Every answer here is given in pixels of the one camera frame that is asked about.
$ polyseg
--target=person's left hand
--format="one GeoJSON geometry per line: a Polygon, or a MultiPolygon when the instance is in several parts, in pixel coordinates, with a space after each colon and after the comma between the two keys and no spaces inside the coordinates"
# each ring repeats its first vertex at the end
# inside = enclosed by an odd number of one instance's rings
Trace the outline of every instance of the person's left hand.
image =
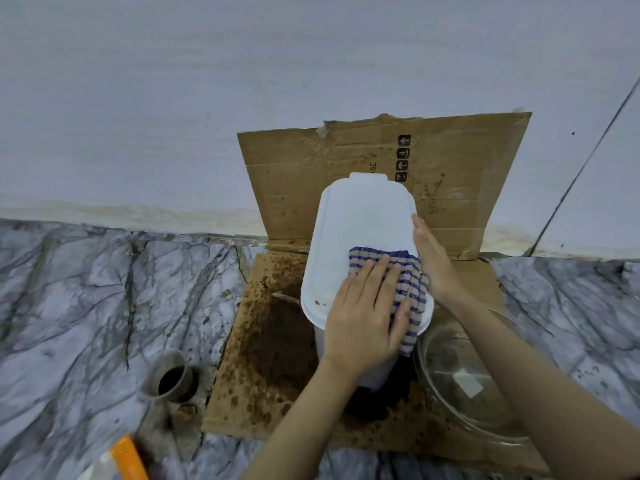
{"type": "Polygon", "coordinates": [[[383,282],[389,261],[388,255],[375,265],[368,260],[359,274],[348,275],[327,317],[323,360],[335,363],[356,381],[395,354],[409,328],[410,303],[404,301],[389,330],[401,271],[399,264],[393,265],[383,282]]]}

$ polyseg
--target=cloth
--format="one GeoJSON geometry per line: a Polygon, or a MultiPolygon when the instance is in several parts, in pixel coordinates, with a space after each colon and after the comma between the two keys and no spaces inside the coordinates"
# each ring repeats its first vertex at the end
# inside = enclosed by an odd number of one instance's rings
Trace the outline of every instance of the cloth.
{"type": "Polygon", "coordinates": [[[395,263],[402,265],[400,278],[398,279],[396,287],[396,298],[391,312],[391,323],[393,323],[393,318],[396,316],[396,311],[398,307],[400,307],[400,304],[402,304],[405,299],[410,300],[409,330],[400,343],[400,354],[409,356],[418,338],[418,329],[422,323],[422,313],[427,303],[426,295],[429,278],[422,273],[420,259],[409,254],[409,251],[389,252],[372,248],[356,247],[349,250],[349,272],[354,271],[359,273],[367,259],[377,262],[384,254],[391,256],[389,266],[395,263]]]}

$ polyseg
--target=marble floor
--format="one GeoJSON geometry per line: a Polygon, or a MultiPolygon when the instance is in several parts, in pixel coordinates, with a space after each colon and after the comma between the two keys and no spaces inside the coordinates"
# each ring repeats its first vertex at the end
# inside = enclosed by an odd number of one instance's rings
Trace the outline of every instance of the marble floor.
{"type": "MultiPolygon", "coordinates": [[[[220,362],[260,247],[248,241],[0,221],[0,479],[73,479],[147,412],[149,357],[220,362]]],[[[492,262],[525,337],[640,427],[640,265],[492,262]]],[[[205,435],[153,479],[235,479],[261,443],[205,435]]],[[[487,479],[437,460],[340,449],[322,479],[487,479]]]]}

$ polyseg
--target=white plastic container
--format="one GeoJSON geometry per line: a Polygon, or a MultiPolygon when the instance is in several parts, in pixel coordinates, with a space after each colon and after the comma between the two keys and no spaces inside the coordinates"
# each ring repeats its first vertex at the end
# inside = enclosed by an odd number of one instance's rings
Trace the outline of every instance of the white plastic container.
{"type": "MultiPolygon", "coordinates": [[[[302,309],[316,328],[318,359],[324,353],[326,317],[349,272],[349,250],[367,246],[382,251],[407,250],[418,256],[413,243],[414,212],[412,195],[384,174],[352,173],[325,188],[300,295],[302,309]]],[[[419,334],[429,326],[432,313],[433,298],[427,295],[419,334]]],[[[368,372],[360,385],[378,390],[397,359],[395,355],[368,372]]]]}

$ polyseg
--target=printed symbol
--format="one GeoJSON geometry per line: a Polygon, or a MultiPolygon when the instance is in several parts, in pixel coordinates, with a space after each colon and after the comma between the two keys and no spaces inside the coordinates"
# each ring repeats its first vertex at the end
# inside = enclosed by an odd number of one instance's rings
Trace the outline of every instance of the printed symbol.
{"type": "Polygon", "coordinates": [[[411,144],[411,135],[402,134],[398,136],[398,146],[409,146],[411,144]]]}

